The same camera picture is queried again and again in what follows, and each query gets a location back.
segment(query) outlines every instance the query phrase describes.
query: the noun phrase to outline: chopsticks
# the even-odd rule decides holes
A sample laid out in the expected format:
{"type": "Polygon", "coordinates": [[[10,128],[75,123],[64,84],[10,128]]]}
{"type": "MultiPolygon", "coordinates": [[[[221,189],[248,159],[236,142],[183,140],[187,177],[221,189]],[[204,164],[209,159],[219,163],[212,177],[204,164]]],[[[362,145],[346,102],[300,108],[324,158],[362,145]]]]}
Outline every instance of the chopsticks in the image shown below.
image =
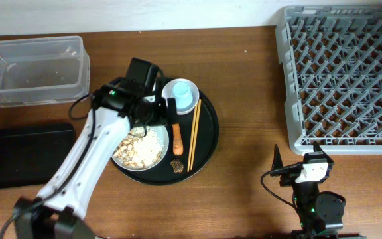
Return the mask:
{"type": "Polygon", "coordinates": [[[196,143],[197,143],[197,132],[198,132],[198,122],[200,121],[200,108],[202,106],[202,101],[198,100],[198,104],[194,109],[194,116],[192,118],[192,128],[191,128],[191,140],[190,140],[190,150],[188,153],[188,167],[187,172],[192,170],[194,165],[194,155],[196,152],[196,143]]]}

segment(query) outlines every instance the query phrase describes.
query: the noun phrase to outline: dish rack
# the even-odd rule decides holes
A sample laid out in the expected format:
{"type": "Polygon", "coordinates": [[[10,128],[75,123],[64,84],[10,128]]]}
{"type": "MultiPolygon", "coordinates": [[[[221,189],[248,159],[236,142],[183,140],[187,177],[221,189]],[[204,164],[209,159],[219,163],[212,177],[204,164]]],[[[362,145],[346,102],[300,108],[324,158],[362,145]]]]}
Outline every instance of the dish rack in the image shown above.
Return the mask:
{"type": "Polygon", "coordinates": [[[382,7],[286,7],[275,29],[290,148],[382,154],[382,7]]]}

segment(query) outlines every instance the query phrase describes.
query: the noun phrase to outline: wooden surface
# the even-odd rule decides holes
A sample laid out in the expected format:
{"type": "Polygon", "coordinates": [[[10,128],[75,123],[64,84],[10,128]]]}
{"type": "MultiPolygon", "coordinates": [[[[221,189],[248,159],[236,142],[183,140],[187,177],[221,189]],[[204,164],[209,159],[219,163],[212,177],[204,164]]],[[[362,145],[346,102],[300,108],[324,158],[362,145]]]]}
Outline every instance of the wooden surface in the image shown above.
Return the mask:
{"type": "MultiPolygon", "coordinates": [[[[278,144],[284,164],[301,161],[288,147],[282,66],[274,28],[84,33],[91,90],[123,76],[133,56],[187,78],[211,99],[219,117],[218,148],[191,179],[164,187],[142,185],[109,162],[92,195],[86,222],[110,238],[233,238],[300,228],[297,215],[264,191],[260,176],[278,144]]],[[[0,37],[15,39],[19,37],[0,37]]],[[[0,109],[0,129],[69,121],[69,104],[0,109]]],[[[85,113],[88,106],[82,106],[85,113]]],[[[72,122],[77,134],[83,122],[72,122]]],[[[382,238],[382,156],[333,156],[321,191],[344,195],[342,233],[382,238]]],[[[268,187],[286,199],[291,188],[268,187]]],[[[21,196],[42,185],[0,189],[0,228],[21,196]]],[[[14,238],[10,227],[7,238],[14,238]]]]}

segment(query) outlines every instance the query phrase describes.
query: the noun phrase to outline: black round tray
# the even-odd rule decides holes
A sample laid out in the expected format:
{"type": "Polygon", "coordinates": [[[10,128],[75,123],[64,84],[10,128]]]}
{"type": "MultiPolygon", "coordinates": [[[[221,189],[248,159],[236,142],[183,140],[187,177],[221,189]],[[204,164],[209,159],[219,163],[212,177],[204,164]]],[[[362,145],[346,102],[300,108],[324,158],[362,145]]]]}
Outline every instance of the black round tray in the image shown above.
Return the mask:
{"type": "Polygon", "coordinates": [[[114,165],[131,179],[146,183],[149,185],[169,185],[183,181],[196,174],[210,159],[215,151],[219,139],[219,122],[215,109],[209,99],[200,91],[202,106],[200,109],[200,122],[198,124],[196,152],[194,156],[194,166],[190,172],[186,171],[188,166],[188,152],[190,149],[190,137],[192,127],[192,116],[194,110],[182,116],[178,116],[182,142],[184,144],[184,153],[181,156],[175,156],[172,151],[173,132],[172,126],[167,126],[170,145],[168,152],[153,168],[146,171],[129,171],[120,167],[113,159],[114,165]],[[179,159],[184,164],[182,173],[173,173],[170,162],[173,159],[179,159]]]}

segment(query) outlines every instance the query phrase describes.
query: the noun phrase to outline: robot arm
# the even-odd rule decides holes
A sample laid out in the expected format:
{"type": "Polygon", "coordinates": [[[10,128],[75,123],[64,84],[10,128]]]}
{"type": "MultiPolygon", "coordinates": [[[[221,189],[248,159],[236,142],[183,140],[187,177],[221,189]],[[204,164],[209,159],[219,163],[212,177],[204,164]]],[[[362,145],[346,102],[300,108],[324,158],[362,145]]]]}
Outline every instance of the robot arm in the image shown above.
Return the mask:
{"type": "Polygon", "coordinates": [[[115,148],[132,127],[166,125],[176,119],[175,101],[161,97],[163,87],[157,66],[133,58],[125,78],[91,94],[85,127],[67,158],[34,201],[17,201],[0,238],[12,221],[17,238],[94,238],[82,220],[115,148]],[[161,81],[156,81],[158,72],[161,81]]]}
{"type": "MultiPolygon", "coordinates": [[[[73,215],[82,220],[85,218],[92,191],[111,154],[131,129],[129,119],[118,116],[118,112],[115,110],[100,107],[96,110],[95,116],[95,134],[84,160],[62,192],[44,203],[44,206],[58,211],[71,208],[73,215]]],[[[91,124],[93,124],[92,114],[89,113],[85,128],[72,150],[56,174],[39,191],[37,197],[45,199],[67,179],[84,150],[91,133],[91,124]]]]}
{"type": "Polygon", "coordinates": [[[329,177],[333,165],[332,159],[315,142],[314,152],[306,153],[302,163],[284,167],[278,147],[275,146],[272,169],[262,176],[261,183],[274,197],[297,212],[302,230],[293,231],[293,238],[338,238],[337,230],[343,228],[346,200],[333,192],[320,192],[318,188],[318,183],[323,183],[329,177]],[[279,185],[292,187],[292,204],[265,186],[263,177],[266,175],[281,176],[279,185]]]}

